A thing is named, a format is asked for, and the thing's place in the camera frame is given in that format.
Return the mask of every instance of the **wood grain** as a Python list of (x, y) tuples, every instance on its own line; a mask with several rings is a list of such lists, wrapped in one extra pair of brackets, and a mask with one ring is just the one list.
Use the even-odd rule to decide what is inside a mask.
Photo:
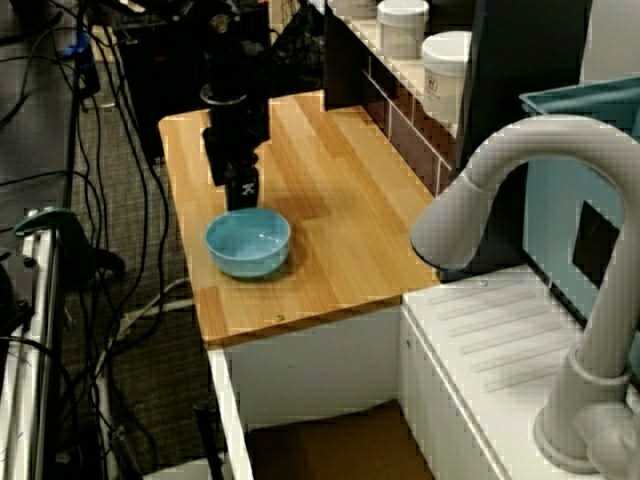
[(259, 207), (290, 223), (289, 258), (260, 280), (220, 272), (204, 242), (225, 211), (201, 132), (206, 112), (160, 122), (198, 321), (208, 348), (278, 335), (398, 304), (438, 283), (409, 230), (433, 200), (361, 107), (325, 112), (322, 93), (273, 99), (261, 145)]

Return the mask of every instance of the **blue bin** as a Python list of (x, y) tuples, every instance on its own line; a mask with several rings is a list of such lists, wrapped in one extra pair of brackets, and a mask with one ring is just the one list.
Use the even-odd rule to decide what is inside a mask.
[(640, 77), (520, 95), (529, 115), (565, 113), (594, 118), (640, 141)]
[[(558, 113), (589, 117), (608, 123), (640, 142), (640, 77), (527, 93), (520, 99), (530, 116)], [(563, 159), (543, 159), (530, 164), (524, 249), (588, 317), (598, 289), (572, 263), (584, 202), (620, 228), (624, 217), (622, 199), (600, 174)], [(640, 374), (638, 334), (630, 360)]]

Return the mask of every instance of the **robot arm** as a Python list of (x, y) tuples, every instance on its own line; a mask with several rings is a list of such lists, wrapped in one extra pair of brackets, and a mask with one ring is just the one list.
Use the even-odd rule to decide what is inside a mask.
[(212, 177), (217, 186), (225, 185), (227, 210), (255, 207), (254, 150), (269, 139), (267, 100), (278, 82), (266, 56), (245, 52), (242, 11), (232, 0), (136, 1), (201, 41), (207, 85), (200, 96), (209, 105), (210, 119), (203, 139)]

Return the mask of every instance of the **gray faucet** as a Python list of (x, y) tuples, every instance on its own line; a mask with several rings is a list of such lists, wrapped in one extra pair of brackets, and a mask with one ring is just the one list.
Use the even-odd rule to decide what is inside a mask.
[(639, 480), (640, 414), (634, 417), (625, 397), (629, 351), (640, 320), (640, 144), (612, 126), (573, 115), (509, 125), (478, 147), (460, 176), (418, 218), (411, 243), (434, 268), (464, 268), (506, 176), (549, 157), (577, 160), (605, 176), (618, 189), (625, 215), (584, 338), (554, 379), (534, 436), (544, 456), (560, 468)]

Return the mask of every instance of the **bowl rim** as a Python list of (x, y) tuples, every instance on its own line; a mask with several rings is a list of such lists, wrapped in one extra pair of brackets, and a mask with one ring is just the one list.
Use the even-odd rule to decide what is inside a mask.
[[(281, 219), (284, 224), (287, 227), (287, 234), (282, 242), (282, 246), (276, 250), (273, 250), (272, 252), (269, 253), (265, 253), (262, 255), (258, 255), (255, 257), (242, 257), (242, 258), (238, 258), (238, 257), (230, 257), (228, 255), (224, 255), (222, 253), (219, 253), (217, 250), (214, 250), (210, 245), (209, 242), (207, 241), (207, 237), (209, 234), (209, 230), (216, 224), (216, 222), (219, 222), (220, 220), (222, 220), (223, 218), (226, 217), (230, 217), (233, 216), (234, 213), (240, 212), (240, 211), (247, 211), (247, 210), (251, 210), (251, 211), (263, 211), (263, 212), (267, 212), (270, 215), (273, 215), (275, 218), (279, 218)], [(282, 251), (284, 248), (286, 248), (289, 244), (289, 238), (291, 237), (291, 225), (289, 225), (289, 222), (287, 221), (286, 218), (284, 218), (280, 213), (274, 211), (274, 210), (270, 210), (268, 208), (258, 208), (258, 207), (250, 207), (250, 208), (241, 208), (238, 210), (232, 210), (230, 212), (225, 212), (222, 215), (220, 215), (219, 217), (215, 218), (211, 223), (209, 223), (209, 225), (207, 226), (205, 232), (204, 232), (204, 243), (207, 245), (207, 250), (209, 250), (210, 253), (213, 253), (214, 255), (216, 255), (217, 257), (220, 257), (224, 260), (230, 260), (232, 262), (246, 262), (246, 261), (255, 261), (255, 260), (262, 260), (264, 258), (270, 257), (271, 255), (273, 255), (274, 253), (277, 253), (279, 251)]]

